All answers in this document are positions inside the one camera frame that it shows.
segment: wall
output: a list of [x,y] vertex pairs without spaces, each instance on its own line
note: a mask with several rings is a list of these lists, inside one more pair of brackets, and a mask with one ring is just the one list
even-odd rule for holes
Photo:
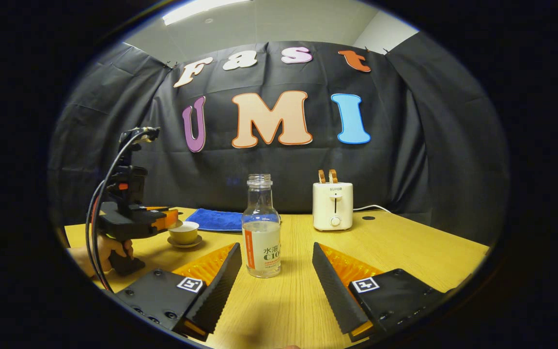
[[378,11],[363,33],[352,46],[365,48],[370,51],[386,54],[407,38],[419,32],[418,29],[403,22],[393,15]]

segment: white cable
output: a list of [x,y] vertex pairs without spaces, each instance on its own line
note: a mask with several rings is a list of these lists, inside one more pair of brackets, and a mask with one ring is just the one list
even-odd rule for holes
[[390,210],[387,210],[386,208],[384,208],[384,207],[382,207],[382,206],[378,206],[378,205],[369,205],[369,206],[363,206],[363,207],[359,207],[359,208],[354,208],[353,211],[363,210],[364,208],[370,208],[370,207],[377,207],[377,208],[380,208],[381,210],[385,210],[385,211],[391,213]]

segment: teacup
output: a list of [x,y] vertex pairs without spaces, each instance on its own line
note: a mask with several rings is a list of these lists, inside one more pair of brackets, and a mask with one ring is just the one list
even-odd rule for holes
[[184,221],[180,227],[169,229],[169,235],[173,243],[177,245],[189,245],[197,238],[197,228],[200,225],[195,222]]

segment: toaster knob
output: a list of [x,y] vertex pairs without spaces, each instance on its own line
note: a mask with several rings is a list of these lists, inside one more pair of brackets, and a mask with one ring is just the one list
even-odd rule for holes
[[339,223],[341,223],[341,218],[339,217],[332,217],[330,219],[330,225],[337,227],[337,225],[339,225]]

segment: wooden table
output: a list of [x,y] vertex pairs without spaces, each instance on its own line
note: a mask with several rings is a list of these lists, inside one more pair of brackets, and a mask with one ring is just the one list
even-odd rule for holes
[[[180,220],[194,212],[179,208]],[[373,216],[366,221],[363,216]],[[221,349],[302,349],[349,347],[342,335],[311,263],[314,242],[349,254],[382,271],[402,268],[438,291],[457,287],[485,257],[488,247],[427,227],[382,210],[354,213],[343,232],[319,232],[308,214],[281,215],[281,274],[270,279],[250,276],[242,261],[215,333],[203,344]],[[66,227],[71,247],[84,247],[84,225]],[[174,270],[233,242],[241,234],[199,232],[203,241],[189,249],[173,247],[168,232],[134,240],[135,256],[146,268],[126,277],[107,273],[118,292],[151,268]]]

